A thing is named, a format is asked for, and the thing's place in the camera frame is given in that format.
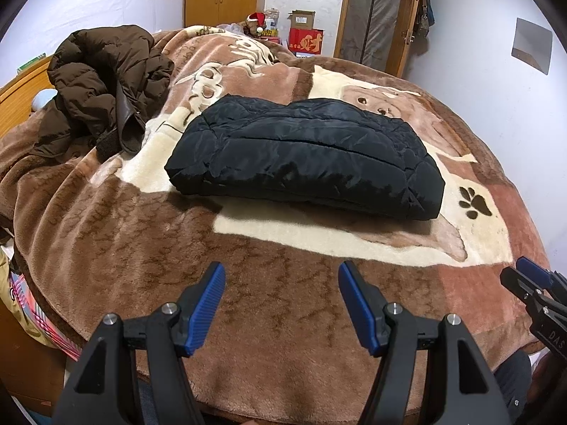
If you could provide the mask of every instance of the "dark pants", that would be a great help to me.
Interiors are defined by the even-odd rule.
[[[526,405],[526,396],[531,384],[529,356],[521,350],[517,351],[496,369],[494,377],[504,396],[513,424]]]

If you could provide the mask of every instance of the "teddy bear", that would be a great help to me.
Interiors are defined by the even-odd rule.
[[[266,29],[266,15],[264,13],[252,13],[245,21],[239,22],[242,31],[252,38],[260,38]]]

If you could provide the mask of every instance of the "red hat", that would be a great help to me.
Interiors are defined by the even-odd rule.
[[[252,13],[246,18],[247,22],[258,23],[258,28],[256,29],[258,33],[262,33],[264,31],[262,25],[264,25],[265,20],[266,20],[266,15],[264,13]]]

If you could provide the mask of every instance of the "fleece blanket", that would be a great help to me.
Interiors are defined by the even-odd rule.
[[[492,368],[533,341],[498,275],[520,255],[548,266],[543,246],[494,155],[449,108],[370,68],[296,59],[219,29],[160,34],[157,47],[175,69],[135,156],[101,164],[80,139],[56,160],[30,154],[45,110],[1,142],[2,221],[35,298],[66,335],[84,343],[109,311],[146,315],[221,261],[225,295],[205,346],[185,360],[197,400],[238,420],[329,424],[357,421],[378,366],[339,294],[345,258],[415,315],[461,315]],[[446,181],[439,217],[180,195],[165,162],[187,124],[229,93],[335,98],[407,121]],[[419,408],[425,367],[421,352],[408,413]],[[143,353],[138,368],[147,375]]]

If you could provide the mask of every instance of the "metal bolt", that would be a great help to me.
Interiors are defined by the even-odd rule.
[[[450,325],[452,326],[458,326],[459,324],[461,324],[461,317],[457,314],[454,313],[449,313],[447,315],[447,321],[449,322]]]
[[[177,311],[177,304],[175,302],[168,302],[162,305],[162,313],[172,315]]]
[[[392,302],[391,304],[388,304],[386,306],[386,310],[388,311],[388,313],[391,313],[392,315],[399,315],[401,312],[404,311],[404,307],[402,307],[401,304]]]
[[[118,321],[118,315],[115,313],[107,313],[104,315],[103,323],[107,326],[112,326],[114,323]]]

